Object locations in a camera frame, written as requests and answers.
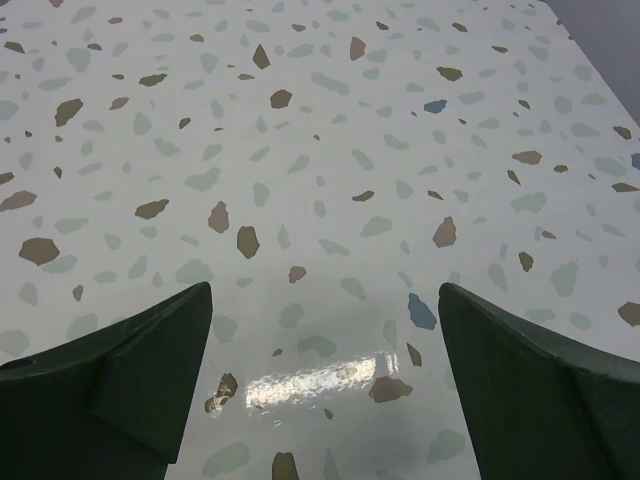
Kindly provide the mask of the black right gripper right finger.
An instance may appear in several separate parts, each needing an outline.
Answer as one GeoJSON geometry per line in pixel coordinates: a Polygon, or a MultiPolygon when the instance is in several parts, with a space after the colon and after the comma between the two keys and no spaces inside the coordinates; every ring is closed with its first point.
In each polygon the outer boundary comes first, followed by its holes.
{"type": "Polygon", "coordinates": [[[452,283],[438,312],[482,478],[638,478],[637,362],[452,283]]]}

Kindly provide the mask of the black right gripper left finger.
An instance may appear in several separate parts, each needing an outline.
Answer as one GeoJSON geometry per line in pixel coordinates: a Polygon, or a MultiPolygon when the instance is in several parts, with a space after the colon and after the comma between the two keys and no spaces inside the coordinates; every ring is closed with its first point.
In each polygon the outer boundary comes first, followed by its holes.
{"type": "Polygon", "coordinates": [[[162,479],[176,463],[212,319],[201,282],[1,367],[4,479],[162,479]]]}

